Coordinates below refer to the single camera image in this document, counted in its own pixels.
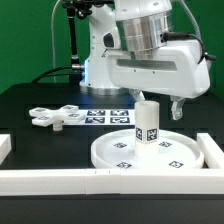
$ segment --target white rectangular frame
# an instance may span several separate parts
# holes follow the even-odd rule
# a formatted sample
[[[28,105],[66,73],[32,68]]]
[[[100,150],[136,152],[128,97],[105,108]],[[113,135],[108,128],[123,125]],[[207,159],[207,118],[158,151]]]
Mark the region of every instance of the white rectangular frame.
[[[0,143],[0,151],[11,149],[9,135]],[[2,170],[0,196],[224,194],[224,153],[208,134],[198,134],[197,143],[205,154],[207,169]]]

